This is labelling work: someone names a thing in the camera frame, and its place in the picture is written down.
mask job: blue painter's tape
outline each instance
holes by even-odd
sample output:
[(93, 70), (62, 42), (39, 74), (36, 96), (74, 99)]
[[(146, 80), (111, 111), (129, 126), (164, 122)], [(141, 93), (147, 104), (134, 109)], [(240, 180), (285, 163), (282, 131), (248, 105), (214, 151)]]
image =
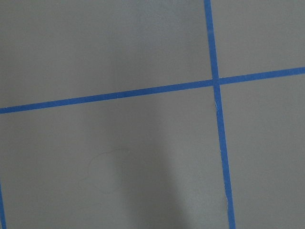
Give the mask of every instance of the blue painter's tape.
[(0, 182), (0, 221), (1, 221), (2, 229), (6, 229), (4, 205), (3, 205), (2, 191), (1, 191), (1, 182)]
[(291, 76), (291, 75), (300, 75), (300, 74), (305, 74), (305, 67), (220, 78), (219, 83), (220, 84), (240, 83), (240, 82), (251, 81), (251, 80), (262, 80), (262, 79), (270, 79), (270, 78)]
[(221, 160), (223, 166), (224, 189), (228, 201), (228, 221), (229, 221), (229, 228), (235, 229), (234, 205), (233, 205), (233, 197), (232, 197), (227, 145), (225, 139), (224, 115), (223, 115), (223, 106), (221, 100), (219, 74), (218, 74), (218, 66), (217, 66), (217, 52), (216, 52), (215, 37), (214, 37), (212, 6), (210, 0), (204, 1), (204, 8), (205, 8), (206, 27), (208, 30), (208, 41), (209, 41), (209, 50), (210, 50), (210, 59), (211, 59), (210, 61), (211, 61), (211, 69), (212, 69), (214, 98), (216, 105), (219, 146), (220, 146)]
[(125, 91), (125, 92), (115, 92), (115, 93), (109, 93), (109, 94), (100, 94), (100, 95), (92, 95), (92, 96), (72, 98), (72, 99), (56, 100), (56, 101), (43, 102), (43, 103), (37, 103), (37, 104), (11, 106), (11, 107), (0, 108), (0, 114), (36, 110), (36, 109), (43, 109), (43, 108), (56, 107), (56, 106), (65, 106), (65, 105), (72, 105), (72, 104), (90, 103), (90, 102), (96, 102), (96, 101), (119, 99), (119, 98), (140, 96), (140, 95), (146, 95), (146, 94), (157, 94), (157, 93), (164, 93), (164, 92), (180, 91), (180, 90), (186, 90), (186, 89), (208, 87), (208, 86), (212, 86), (212, 85), (213, 85), (212, 80), (204, 80), (204, 81), (197, 81), (197, 82), (191, 82), (191, 83), (180, 83), (180, 84), (174, 84), (174, 85), (152, 87), (152, 88), (138, 89), (138, 90), (132, 90), (132, 91)]

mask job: vertical tape strip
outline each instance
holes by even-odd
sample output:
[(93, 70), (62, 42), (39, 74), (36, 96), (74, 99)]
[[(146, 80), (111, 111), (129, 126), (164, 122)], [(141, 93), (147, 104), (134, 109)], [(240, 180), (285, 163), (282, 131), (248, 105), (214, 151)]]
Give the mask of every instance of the vertical tape strip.
[(231, 188), (231, 180), (230, 180), (229, 161), (227, 154), (227, 145), (226, 145), (225, 131), (224, 131), (224, 115), (223, 115), (223, 106), (222, 106), (220, 84), (219, 84), (211, 0), (204, 0), (204, 8), (205, 8), (205, 19), (206, 19), (206, 27), (208, 33), (208, 42), (209, 42), (210, 59), (211, 59), (219, 145), (220, 145), (221, 160), (223, 165), (224, 189), (228, 201), (229, 228), (235, 229), (234, 206), (233, 206), (232, 188)]
[(1, 182), (0, 182), (0, 220), (1, 220), (2, 229), (6, 229), (4, 206), (3, 206), (2, 191), (1, 191)]

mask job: grid line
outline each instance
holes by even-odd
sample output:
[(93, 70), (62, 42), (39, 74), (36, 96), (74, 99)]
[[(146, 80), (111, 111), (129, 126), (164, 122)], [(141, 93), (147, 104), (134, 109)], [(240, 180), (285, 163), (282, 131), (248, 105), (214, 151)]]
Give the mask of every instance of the grid line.
[(233, 197), (232, 197), (227, 144), (226, 144), (226, 139), (225, 139), (223, 104), (222, 104), (222, 100), (221, 100), (221, 91), (220, 91), (220, 83), (219, 83), (217, 51), (216, 51), (215, 36), (214, 36), (211, 0), (204, 1), (204, 8), (205, 8), (205, 21), (206, 21), (206, 28), (207, 28), (208, 42), (209, 42), (209, 51), (210, 51), (210, 62), (211, 62), (212, 79), (213, 79), (214, 99), (215, 99), (215, 106), (216, 106), (219, 147), (220, 147), (221, 161), (222, 161), (222, 167), (223, 167), (223, 176), (224, 176), (224, 190), (225, 190), (225, 195), (227, 198), (227, 213), (228, 213), (229, 229), (235, 229), (234, 205), (233, 205)]
[(0, 182), (0, 221), (1, 221), (2, 229), (6, 229), (4, 205), (3, 205), (3, 198), (2, 198), (2, 191), (1, 191), (1, 182)]
[[(305, 74), (305, 67), (219, 78), (219, 84), (224, 85), (230, 83), (241, 83), (247, 81), (278, 78), (278, 77), (293, 76), (300, 74)], [(90, 95), (84, 97), (47, 101), (47, 102), (34, 103), (34, 104), (2, 107), (0, 108), (0, 114), (21, 112), (28, 110), (38, 110), (38, 109), (51, 108), (57, 106), (67, 106), (72, 104), (98, 102), (104, 100), (120, 99), (120, 98), (134, 97), (134, 96), (141, 96), (148, 94), (158, 94), (158, 93), (166, 93), (173, 91), (189, 90), (189, 89), (209, 87), (209, 86), (213, 86), (213, 80), (178, 83), (178, 84), (136, 89), (136, 90), (130, 90), (124, 92), (114, 92), (108, 94)]]

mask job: blue tape line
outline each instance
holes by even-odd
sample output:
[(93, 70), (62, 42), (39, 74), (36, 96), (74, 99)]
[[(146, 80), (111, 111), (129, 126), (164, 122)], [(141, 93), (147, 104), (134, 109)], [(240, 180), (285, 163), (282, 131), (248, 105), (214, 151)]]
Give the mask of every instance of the blue tape line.
[(219, 83), (220, 84), (239, 83), (239, 82), (245, 82), (251, 80), (262, 80), (262, 79), (300, 75), (300, 74), (305, 74), (305, 67), (220, 78)]
[(2, 191), (1, 191), (1, 182), (0, 182), (0, 220), (1, 220), (2, 229), (6, 229), (4, 205), (3, 205)]
[(223, 166), (224, 189), (228, 201), (228, 221), (229, 221), (229, 228), (235, 229), (234, 205), (233, 205), (233, 197), (232, 197), (227, 145), (225, 139), (224, 115), (223, 115), (223, 106), (221, 100), (221, 91), (220, 91), (219, 74), (218, 74), (218, 66), (217, 66), (217, 52), (216, 52), (215, 37), (214, 37), (212, 6), (210, 0), (204, 1), (204, 8), (205, 8), (205, 19), (206, 19), (206, 27), (208, 32), (208, 42), (209, 42), (210, 59), (211, 59), (219, 145), (220, 145), (221, 160)]
[(56, 100), (56, 101), (36, 103), (36, 104), (11, 106), (11, 107), (0, 108), (0, 114), (36, 110), (36, 109), (43, 109), (43, 108), (56, 107), (56, 106), (65, 106), (65, 105), (72, 105), (72, 104), (90, 103), (90, 102), (96, 102), (96, 101), (119, 99), (119, 98), (140, 96), (140, 95), (146, 95), (146, 94), (157, 94), (157, 93), (164, 93), (164, 92), (180, 91), (180, 90), (186, 90), (186, 89), (208, 87), (208, 86), (212, 86), (212, 85), (213, 85), (212, 80), (204, 80), (204, 81), (197, 81), (197, 82), (191, 82), (191, 83), (180, 83), (180, 84), (174, 84), (174, 85), (152, 87), (152, 88), (138, 89), (138, 90), (132, 90), (132, 91), (125, 91), (125, 92), (115, 92), (115, 93), (109, 93), (109, 94), (92, 95), (92, 96), (86, 96), (86, 97), (63, 99), (63, 100)]

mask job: gray surface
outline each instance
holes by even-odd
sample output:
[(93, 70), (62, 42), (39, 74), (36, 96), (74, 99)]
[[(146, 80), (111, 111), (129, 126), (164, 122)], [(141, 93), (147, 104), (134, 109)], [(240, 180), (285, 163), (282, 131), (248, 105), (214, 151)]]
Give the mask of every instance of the gray surface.
[(0, 107), (211, 78), (202, 0), (1, 0)]
[(305, 1), (212, 0), (220, 77), (305, 66)]
[(213, 89), (0, 115), (9, 229), (227, 229)]
[(237, 229), (304, 228), (304, 77), (222, 86)]

